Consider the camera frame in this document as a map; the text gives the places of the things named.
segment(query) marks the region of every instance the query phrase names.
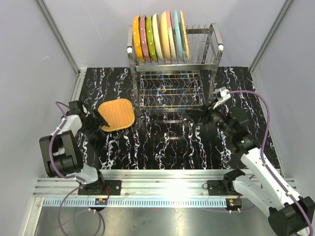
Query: white wall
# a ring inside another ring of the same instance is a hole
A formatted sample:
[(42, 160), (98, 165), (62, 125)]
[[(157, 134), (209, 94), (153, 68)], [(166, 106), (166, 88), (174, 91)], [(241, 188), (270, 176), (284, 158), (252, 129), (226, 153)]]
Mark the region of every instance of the white wall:
[(221, 66), (250, 66), (284, 0), (45, 0), (80, 68), (128, 66), (127, 32), (137, 15), (184, 11), (186, 24), (217, 22)]
[(34, 0), (0, 7), (0, 235), (21, 235), (36, 179), (44, 174), (39, 138), (60, 122), (75, 74)]
[(284, 174), (315, 199), (315, 1), (293, 3), (253, 79), (271, 110), (271, 133)]

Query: dish rack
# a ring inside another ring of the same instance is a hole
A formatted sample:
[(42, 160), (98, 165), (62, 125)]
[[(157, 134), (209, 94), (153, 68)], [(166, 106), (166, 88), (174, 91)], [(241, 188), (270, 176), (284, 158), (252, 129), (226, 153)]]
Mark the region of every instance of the dish rack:
[[(223, 53), (218, 25), (212, 23), (208, 28), (198, 26), (186, 30), (190, 59), (184, 56), (184, 61), (177, 57), (177, 60), (141, 62), (135, 53), (132, 27), (129, 27), (127, 54), (138, 117), (142, 112), (179, 112), (212, 102), (215, 77)], [(207, 100), (200, 70), (212, 70)]]

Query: green plate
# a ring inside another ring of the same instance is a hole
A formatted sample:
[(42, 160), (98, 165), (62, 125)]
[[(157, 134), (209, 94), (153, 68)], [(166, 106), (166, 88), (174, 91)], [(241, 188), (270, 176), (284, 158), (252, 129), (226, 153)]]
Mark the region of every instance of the green plate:
[(146, 33), (147, 33), (147, 42), (148, 42), (150, 57), (152, 58), (152, 60), (158, 61), (156, 48), (154, 46), (154, 40), (153, 40), (152, 15), (149, 16), (146, 20)]

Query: black marble tabletop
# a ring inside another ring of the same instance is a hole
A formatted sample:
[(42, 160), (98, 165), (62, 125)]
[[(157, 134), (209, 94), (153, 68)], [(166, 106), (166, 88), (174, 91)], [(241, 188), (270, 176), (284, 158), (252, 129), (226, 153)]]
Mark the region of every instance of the black marble tabletop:
[[(207, 97), (210, 71), (200, 72)], [(252, 90), (255, 87), (247, 67), (220, 67), (215, 87)], [(88, 68), (80, 100), (89, 109), (103, 102), (126, 98), (133, 102), (128, 68)], [(261, 144), (266, 121), (259, 100), (248, 94), (235, 94), (225, 109), (242, 107), (250, 117), (248, 131)], [(106, 133), (89, 141), (77, 136), (84, 161), (100, 169), (235, 169), (246, 168), (240, 157), (226, 148), (226, 137), (211, 124), (194, 124), (185, 113), (145, 113), (130, 128)], [(275, 168), (280, 168), (271, 137), (265, 154)]]

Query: plate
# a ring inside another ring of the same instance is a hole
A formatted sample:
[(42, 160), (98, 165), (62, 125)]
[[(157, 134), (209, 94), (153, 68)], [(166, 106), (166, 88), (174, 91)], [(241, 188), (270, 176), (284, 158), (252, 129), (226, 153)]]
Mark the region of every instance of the plate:
[(140, 44), (139, 18), (140, 18), (140, 16), (137, 15), (137, 16), (133, 19), (133, 24), (132, 24), (132, 29), (133, 29), (133, 43), (134, 43), (134, 48), (135, 48), (135, 50), (136, 50), (137, 58), (138, 58), (140, 61), (144, 61), (143, 56), (142, 56), (141, 44)]
[(159, 22), (157, 14), (154, 14), (152, 17), (152, 29), (153, 29), (154, 46), (156, 48), (157, 56), (161, 61), (164, 61), (164, 53), (162, 50), (162, 41), (161, 41), (160, 22)]
[(182, 38), (182, 45), (183, 45), (183, 53), (184, 53), (184, 59), (185, 55), (187, 56), (187, 60), (190, 60), (190, 53), (189, 53), (189, 46), (188, 46), (188, 40), (187, 40), (187, 32), (186, 32), (186, 26), (185, 26), (185, 20), (184, 20), (184, 13), (181, 11), (181, 18), (180, 18), (180, 30), (181, 30), (181, 38)]
[(171, 48), (172, 58), (173, 60), (177, 61), (173, 26), (172, 26), (172, 18), (171, 18), (171, 12), (169, 10), (166, 11), (166, 18), (167, 18), (168, 40), (169, 40), (169, 45)]
[(152, 16), (149, 16), (146, 20), (146, 33), (150, 57), (152, 60), (158, 61), (153, 38)]
[(175, 27), (175, 36), (176, 36), (176, 42), (177, 42), (177, 55), (179, 57), (179, 60), (184, 61), (181, 30), (180, 30), (180, 24), (178, 21), (177, 10), (174, 11), (174, 24), (175, 24), (174, 27)]
[(162, 49), (164, 52), (164, 56), (166, 59), (171, 60), (171, 51), (169, 49), (166, 11), (163, 12), (161, 15), (161, 38), (162, 38)]
[(141, 41), (141, 49), (142, 55), (146, 61), (151, 61), (148, 43), (147, 43), (147, 34), (146, 34), (146, 15), (143, 15), (140, 18), (139, 27), (140, 27), (140, 41)]

